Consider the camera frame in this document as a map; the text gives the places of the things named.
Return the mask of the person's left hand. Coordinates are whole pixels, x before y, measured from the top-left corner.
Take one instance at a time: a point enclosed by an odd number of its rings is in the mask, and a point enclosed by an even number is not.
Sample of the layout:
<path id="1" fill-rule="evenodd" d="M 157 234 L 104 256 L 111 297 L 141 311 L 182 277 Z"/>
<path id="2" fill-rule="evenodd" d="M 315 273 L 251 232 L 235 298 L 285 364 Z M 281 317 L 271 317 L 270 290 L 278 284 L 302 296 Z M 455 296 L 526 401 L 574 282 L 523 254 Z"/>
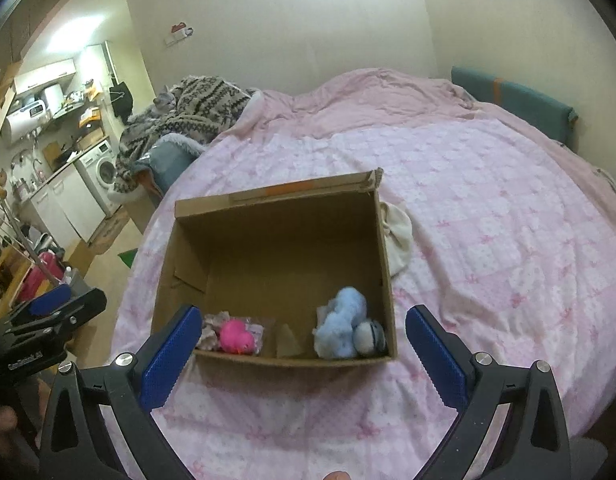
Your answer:
<path id="1" fill-rule="evenodd" d="M 26 379 L 20 386 L 16 387 L 16 391 L 20 395 L 26 415 L 36 430 L 35 442 L 39 444 L 51 389 L 37 375 L 34 378 Z M 20 430 L 17 429 L 17 425 L 18 419 L 14 408 L 0 406 L 0 456 L 11 464 L 35 468 L 38 460 Z"/>

